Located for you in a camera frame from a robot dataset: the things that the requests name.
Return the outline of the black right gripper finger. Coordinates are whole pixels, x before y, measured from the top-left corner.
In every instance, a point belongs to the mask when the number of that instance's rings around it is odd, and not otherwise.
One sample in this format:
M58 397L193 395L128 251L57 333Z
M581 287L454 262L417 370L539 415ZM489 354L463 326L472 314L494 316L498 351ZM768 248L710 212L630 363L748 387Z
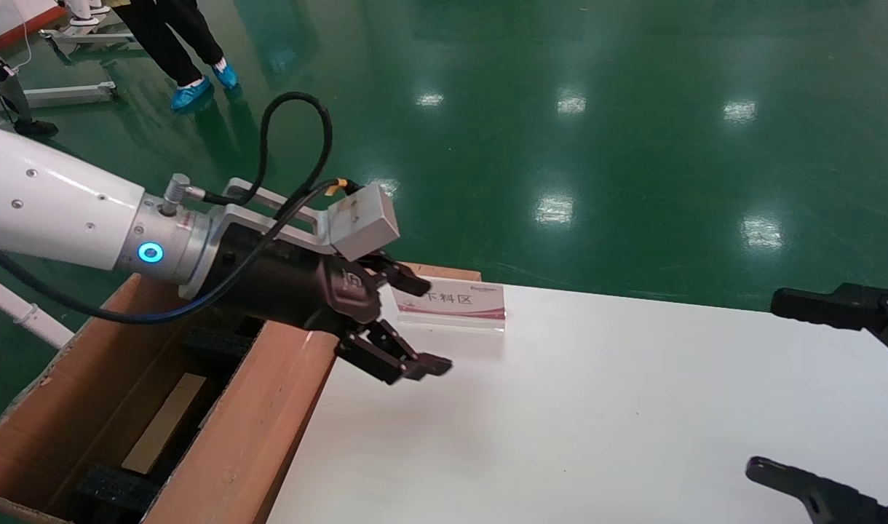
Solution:
M888 288L843 283L830 294L781 288L772 296L770 312L840 330L867 330L888 348Z
M790 467L769 458L751 457L748 480L795 498L813 523L888 523L888 505L856 488Z

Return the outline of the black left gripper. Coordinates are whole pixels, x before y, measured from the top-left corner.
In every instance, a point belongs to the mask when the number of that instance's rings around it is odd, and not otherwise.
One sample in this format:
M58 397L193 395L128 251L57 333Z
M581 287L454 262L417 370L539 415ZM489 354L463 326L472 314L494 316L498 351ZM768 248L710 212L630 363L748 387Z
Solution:
M425 296L432 283L385 251L365 255L364 268L273 241L215 305L338 336L338 358L388 385L445 375L453 361L414 351L394 325L381 319L378 287L390 285L408 295Z

